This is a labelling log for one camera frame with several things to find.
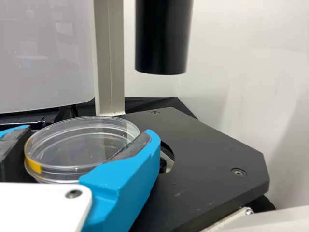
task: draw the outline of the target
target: black stage plate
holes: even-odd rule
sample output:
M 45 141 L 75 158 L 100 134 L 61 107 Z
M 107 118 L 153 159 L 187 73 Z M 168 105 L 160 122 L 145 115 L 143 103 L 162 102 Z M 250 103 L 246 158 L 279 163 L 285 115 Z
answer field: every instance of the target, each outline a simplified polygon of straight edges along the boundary
M 262 153 L 174 108 L 119 117 L 141 131 L 155 131 L 175 161 L 169 173 L 159 175 L 132 231 L 197 232 L 268 190 Z

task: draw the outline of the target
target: black screw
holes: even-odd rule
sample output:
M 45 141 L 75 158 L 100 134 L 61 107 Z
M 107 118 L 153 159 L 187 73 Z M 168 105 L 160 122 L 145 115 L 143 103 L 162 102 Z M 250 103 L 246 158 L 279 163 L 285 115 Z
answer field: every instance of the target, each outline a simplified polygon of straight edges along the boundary
M 234 173 L 237 176 L 246 176 L 247 175 L 246 171 L 244 171 L 240 168 L 233 168 L 232 173 Z
M 152 113 L 153 115 L 158 115 L 158 114 L 160 114 L 159 111 L 152 111 L 151 113 Z
M 70 192 L 66 194 L 66 198 L 69 198 L 69 199 L 77 198 L 80 195 L 82 195 L 82 193 L 83 192 L 80 190 L 71 190 Z

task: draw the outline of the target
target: white metal column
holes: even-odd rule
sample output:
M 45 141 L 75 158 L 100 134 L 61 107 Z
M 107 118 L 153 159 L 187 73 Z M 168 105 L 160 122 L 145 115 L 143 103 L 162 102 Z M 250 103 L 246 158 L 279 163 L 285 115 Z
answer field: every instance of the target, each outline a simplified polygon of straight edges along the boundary
M 93 69 L 96 114 L 125 113 L 123 0 L 93 0 Z

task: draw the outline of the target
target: clear petri dish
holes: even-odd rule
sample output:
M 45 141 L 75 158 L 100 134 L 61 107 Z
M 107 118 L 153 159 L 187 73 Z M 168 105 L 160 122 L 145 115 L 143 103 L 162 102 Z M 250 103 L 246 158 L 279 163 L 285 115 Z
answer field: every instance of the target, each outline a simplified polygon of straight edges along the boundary
M 106 162 L 140 130 L 116 117 L 79 117 L 52 124 L 26 142 L 25 168 L 38 182 L 78 183 L 80 176 Z

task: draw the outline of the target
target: white surface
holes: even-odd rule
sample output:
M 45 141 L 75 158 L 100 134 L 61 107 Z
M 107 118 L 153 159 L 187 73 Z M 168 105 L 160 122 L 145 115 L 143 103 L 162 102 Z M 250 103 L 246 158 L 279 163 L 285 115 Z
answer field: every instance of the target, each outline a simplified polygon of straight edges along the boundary
M 226 225 L 228 225 L 229 223 L 237 220 L 237 219 L 241 219 L 241 220 L 246 220 L 246 211 L 247 210 L 251 210 L 250 208 L 244 207 L 239 209 L 238 211 L 226 216 L 225 218 L 217 221 L 216 223 L 212 224 L 211 226 L 201 230 L 200 232 L 216 232 L 216 231 L 221 231 L 222 228 Z
M 309 204 L 309 1 L 195 0 L 178 96 L 264 153 L 277 208 Z
M 222 232 L 307 232 L 309 206 L 252 214 L 237 218 L 224 226 Z
M 82 195 L 68 199 L 66 193 Z M 0 183 L 1 231 L 80 231 L 91 207 L 91 191 L 82 185 Z
M 94 97 L 91 0 L 0 0 L 0 113 Z
M 151 75 L 135 70 L 135 0 L 124 0 L 125 96 L 175 97 L 177 76 Z

